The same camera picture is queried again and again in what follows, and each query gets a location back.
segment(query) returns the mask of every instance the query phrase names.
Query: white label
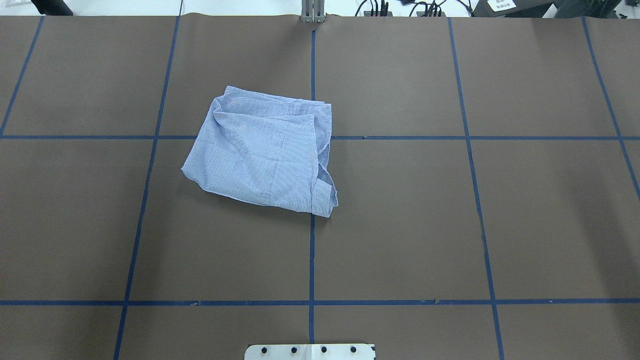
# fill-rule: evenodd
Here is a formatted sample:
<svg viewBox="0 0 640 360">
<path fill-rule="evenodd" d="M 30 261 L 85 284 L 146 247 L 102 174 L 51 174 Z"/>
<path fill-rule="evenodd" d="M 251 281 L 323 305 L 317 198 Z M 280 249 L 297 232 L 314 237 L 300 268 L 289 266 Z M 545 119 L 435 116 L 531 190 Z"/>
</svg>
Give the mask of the white label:
<svg viewBox="0 0 640 360">
<path fill-rule="evenodd" d="M 503 10 L 513 9 L 516 7 L 513 0 L 487 0 L 486 2 L 489 3 L 489 6 L 491 6 L 491 9 L 495 12 L 501 12 Z"/>
</svg>

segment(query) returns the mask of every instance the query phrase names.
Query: blue tape line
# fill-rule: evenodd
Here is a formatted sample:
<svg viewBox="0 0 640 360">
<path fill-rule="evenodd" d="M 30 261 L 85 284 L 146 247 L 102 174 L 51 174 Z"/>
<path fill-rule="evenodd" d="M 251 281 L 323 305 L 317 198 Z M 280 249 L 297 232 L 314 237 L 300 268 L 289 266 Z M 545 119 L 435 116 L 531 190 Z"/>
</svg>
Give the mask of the blue tape line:
<svg viewBox="0 0 640 360">
<path fill-rule="evenodd" d="M 308 306 L 307 300 L 131 300 L 129 306 Z"/>
<path fill-rule="evenodd" d="M 195 140 L 197 135 L 158 135 L 159 140 Z"/>
<path fill-rule="evenodd" d="M 153 140 L 153 135 L 3 135 L 19 140 Z"/>
<path fill-rule="evenodd" d="M 15 88 L 13 88 L 13 93 L 11 94 L 11 99 L 9 100 L 9 106 L 7 106 L 6 112 L 4 113 L 4 119 L 2 120 L 2 125 L 0 126 L 0 136 L 4 134 L 6 123 L 9 121 L 9 115 L 11 115 L 13 102 L 15 102 L 15 97 L 18 96 L 18 89 L 20 88 L 20 84 L 22 83 L 22 78 L 24 78 L 24 73 L 27 71 L 27 65 L 29 64 L 29 59 L 31 59 L 31 54 L 33 54 L 33 49 L 36 46 L 36 41 L 38 41 L 38 36 L 40 35 L 40 29 L 42 29 L 42 23 L 44 22 L 44 18 L 45 18 L 44 16 L 40 17 L 40 21 L 38 22 L 38 27 L 36 28 L 36 32 L 35 34 L 33 34 L 33 39 L 31 40 L 31 46 L 29 46 L 29 51 L 27 52 L 27 56 L 24 59 L 24 63 L 22 64 L 22 69 L 20 70 L 18 81 L 15 83 Z"/>
<path fill-rule="evenodd" d="M 332 136 L 331 140 L 464 140 L 456 135 Z"/>
<path fill-rule="evenodd" d="M 640 298 L 315 300 L 316 306 L 469 306 L 553 304 L 640 304 Z M 0 306 L 122 306 L 121 300 L 0 300 Z M 130 300 L 128 306 L 308 306 L 307 300 Z"/>
<path fill-rule="evenodd" d="M 640 200 L 640 186 L 638 186 L 636 173 L 634 172 L 634 167 L 631 165 L 631 160 L 629 159 L 629 154 L 627 153 L 627 147 L 625 146 L 625 141 L 622 137 L 620 126 L 618 125 L 618 121 L 616 120 L 616 114 L 615 112 L 613 112 L 613 106 L 611 105 L 611 100 L 609 99 L 609 93 L 607 93 L 607 88 L 604 86 L 604 80 L 602 80 L 602 75 L 600 74 L 600 67 L 598 67 L 596 54 L 593 52 L 593 45 L 591 44 L 591 36 L 589 35 L 587 18 L 585 18 L 584 16 L 582 17 L 582 27 L 584 28 L 584 35 L 587 38 L 587 45 L 589 46 L 589 53 L 591 54 L 591 61 L 593 61 L 593 67 L 596 70 L 596 75 L 598 76 L 598 82 L 600 82 L 600 88 L 602 89 L 602 94 L 604 95 L 604 99 L 607 102 L 609 114 L 611 115 L 611 121 L 613 121 L 613 127 L 615 127 L 616 134 L 618 135 L 618 141 L 620 142 L 620 149 L 622 149 L 622 155 L 624 155 L 625 157 L 625 162 L 627 163 L 627 168 L 629 169 L 629 174 L 631 175 L 631 181 L 633 182 L 634 188 L 636 189 L 637 198 L 638 200 Z"/>
<path fill-rule="evenodd" d="M 491 304 L 491 300 L 316 300 L 317 306 L 425 306 Z"/>
<path fill-rule="evenodd" d="M 536 305 L 536 304 L 640 304 L 640 298 L 612 299 L 502 299 L 498 305 Z"/>
<path fill-rule="evenodd" d="M 471 140 L 569 140 L 569 141 L 592 141 L 592 140 L 617 140 L 615 136 L 469 136 Z"/>
<path fill-rule="evenodd" d="M 127 276 L 127 287 L 125 289 L 124 303 L 122 305 L 122 314 L 120 315 L 120 326 L 118 327 L 118 337 L 116 338 L 116 347 L 113 352 L 113 360 L 118 360 L 120 357 L 120 345 L 122 344 L 122 335 L 124 333 L 124 325 L 127 321 L 127 307 L 129 305 L 129 297 L 131 296 L 131 285 L 133 283 L 133 273 L 136 268 L 136 260 L 138 258 L 138 247 L 140 246 L 140 235 L 142 233 L 142 219 L 145 216 L 145 210 L 147 207 L 147 198 L 149 195 L 149 182 L 151 180 L 151 171 L 154 167 L 154 161 L 156 159 L 156 149 L 158 143 L 158 136 L 160 134 L 160 127 L 162 125 L 162 115 L 164 111 L 164 101 L 166 99 L 166 91 L 169 87 L 169 76 L 171 74 L 171 65 L 173 61 L 173 52 L 175 50 L 175 43 L 178 37 L 178 26 L 180 25 L 180 16 L 175 17 L 175 25 L 173 27 L 173 38 L 171 42 L 171 49 L 169 50 L 169 60 L 166 66 L 166 74 L 164 75 L 164 85 L 162 91 L 162 98 L 160 99 L 160 109 L 158 110 L 158 119 L 156 122 L 156 133 L 154 135 L 154 143 L 151 146 L 151 155 L 149 157 L 149 166 L 147 169 L 147 178 L 145 180 L 145 190 L 142 195 L 142 204 L 140 206 L 140 215 L 138 216 L 138 227 L 136 229 L 136 239 L 133 243 L 133 252 L 131 254 L 131 264 L 129 265 L 129 275 Z"/>
<path fill-rule="evenodd" d="M 0 306 L 122 306 L 112 300 L 0 300 Z"/>
<path fill-rule="evenodd" d="M 316 31 L 311 31 L 311 100 L 316 99 Z"/>
<path fill-rule="evenodd" d="M 195 140 L 197 135 L 2 135 L 3 139 L 16 140 Z M 471 140 L 567 140 L 567 141 L 617 141 L 617 136 L 491 136 L 470 135 Z M 332 136 L 331 140 L 466 140 L 457 135 L 415 136 Z M 624 140 L 638 141 L 640 136 L 623 136 Z"/>
<path fill-rule="evenodd" d="M 480 203 L 480 193 L 478 191 L 477 177 L 476 177 L 476 165 L 474 164 L 474 157 L 471 148 L 471 137 L 469 136 L 469 126 L 467 122 L 467 111 L 465 109 L 465 99 L 462 92 L 462 82 L 460 79 L 460 68 L 458 66 L 458 55 L 456 53 L 456 41 L 453 33 L 453 23 L 451 18 L 447 18 L 449 23 L 449 38 L 451 39 L 451 52 L 453 55 L 453 66 L 456 71 L 456 82 L 458 83 L 458 98 L 460 99 L 460 111 L 462 114 L 462 123 L 465 128 L 465 137 L 467 139 L 467 154 L 469 157 L 469 167 L 471 169 L 471 180 L 474 186 L 474 195 L 476 197 L 476 210 L 478 218 L 480 219 L 480 231 L 482 236 L 482 243 L 484 247 L 484 266 L 486 268 L 486 278 L 489 285 L 489 296 L 491 297 L 492 311 L 493 311 L 493 324 L 495 327 L 495 339 L 498 346 L 498 355 L 500 360 L 504 360 L 504 349 L 502 346 L 502 333 L 500 331 L 500 320 L 498 318 L 498 307 L 495 305 L 495 291 L 493 289 L 493 275 L 491 273 L 491 261 L 489 260 L 489 246 L 486 242 L 486 232 L 484 230 L 484 217 L 482 214 L 482 205 Z"/>
<path fill-rule="evenodd" d="M 311 214 L 309 234 L 309 343 L 313 344 L 315 337 L 315 303 L 316 303 L 316 216 Z"/>
<path fill-rule="evenodd" d="M 316 99 L 316 31 L 311 31 L 311 100 Z M 316 341 L 314 318 L 316 315 L 316 216 L 309 220 L 309 343 Z"/>
</svg>

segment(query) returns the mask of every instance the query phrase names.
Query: white bracket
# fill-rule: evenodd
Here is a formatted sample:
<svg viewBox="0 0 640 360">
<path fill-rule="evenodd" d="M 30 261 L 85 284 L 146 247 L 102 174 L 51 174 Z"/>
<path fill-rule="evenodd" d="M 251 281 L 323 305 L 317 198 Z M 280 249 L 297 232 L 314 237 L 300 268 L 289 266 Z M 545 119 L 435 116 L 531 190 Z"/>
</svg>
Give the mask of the white bracket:
<svg viewBox="0 0 640 360">
<path fill-rule="evenodd" d="M 324 0 L 302 0 L 302 22 L 324 22 Z"/>
<path fill-rule="evenodd" d="M 370 344 L 251 345 L 244 360 L 375 360 Z"/>
</svg>

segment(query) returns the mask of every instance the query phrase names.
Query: blue striped shirt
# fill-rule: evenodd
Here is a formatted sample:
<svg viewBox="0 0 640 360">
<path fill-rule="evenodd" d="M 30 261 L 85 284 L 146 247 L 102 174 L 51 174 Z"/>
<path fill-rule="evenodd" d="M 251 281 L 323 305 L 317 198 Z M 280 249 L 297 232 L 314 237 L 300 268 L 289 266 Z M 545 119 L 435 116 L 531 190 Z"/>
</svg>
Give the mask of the blue striped shirt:
<svg viewBox="0 0 640 360">
<path fill-rule="evenodd" d="M 182 172 L 236 200 L 329 217 L 331 105 L 228 86 L 211 103 Z"/>
</svg>

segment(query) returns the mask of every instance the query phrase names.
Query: cable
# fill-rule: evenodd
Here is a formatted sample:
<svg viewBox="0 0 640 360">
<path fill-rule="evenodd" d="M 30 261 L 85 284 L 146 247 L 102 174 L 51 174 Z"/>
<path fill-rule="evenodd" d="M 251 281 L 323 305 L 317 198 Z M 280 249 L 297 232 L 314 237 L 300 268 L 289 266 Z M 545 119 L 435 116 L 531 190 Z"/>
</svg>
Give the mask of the cable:
<svg viewBox="0 0 640 360">
<path fill-rule="evenodd" d="M 362 0 L 362 2 L 360 3 L 360 6 L 358 6 L 358 10 L 356 10 L 356 15 L 354 16 L 358 16 L 358 13 L 360 12 L 360 9 L 362 8 L 362 5 L 364 5 L 364 3 L 366 3 L 367 0 Z"/>
<path fill-rule="evenodd" d="M 436 12 L 436 6 L 438 6 L 436 4 L 436 0 L 433 0 L 433 2 L 429 5 L 429 9 L 427 11 L 424 12 L 424 14 L 422 15 L 423 17 L 431 17 L 431 12 Z"/>
<path fill-rule="evenodd" d="M 446 3 L 447 0 L 443 0 L 440 4 L 436 4 L 435 9 L 433 10 L 433 16 L 434 17 L 441 17 L 442 16 L 442 4 Z"/>
<path fill-rule="evenodd" d="M 469 0 L 469 5 L 463 3 L 462 0 L 456 0 L 456 1 L 461 3 L 462 6 L 464 6 L 465 9 L 467 9 L 467 11 L 469 12 L 469 15 L 471 15 L 472 17 L 474 16 L 474 10 L 471 8 L 471 0 Z"/>
<path fill-rule="evenodd" d="M 415 10 L 416 7 L 418 7 L 418 5 L 424 5 L 424 12 L 427 12 L 427 7 L 429 6 L 429 4 L 425 3 L 424 1 L 420 1 L 419 3 L 415 3 L 415 5 L 413 6 L 413 9 L 411 9 L 411 12 L 409 13 L 409 17 L 411 17 L 411 15 L 413 15 L 413 11 Z"/>
<path fill-rule="evenodd" d="M 601 9 L 600 9 L 600 13 L 598 14 L 598 18 L 599 18 L 599 19 L 601 19 L 601 18 L 602 18 L 602 13 L 604 12 L 604 9 L 607 7 L 607 3 L 608 3 L 608 1 L 607 1 L 607 0 L 604 0 L 604 1 L 602 2 L 602 7 L 601 7 Z"/>
</svg>

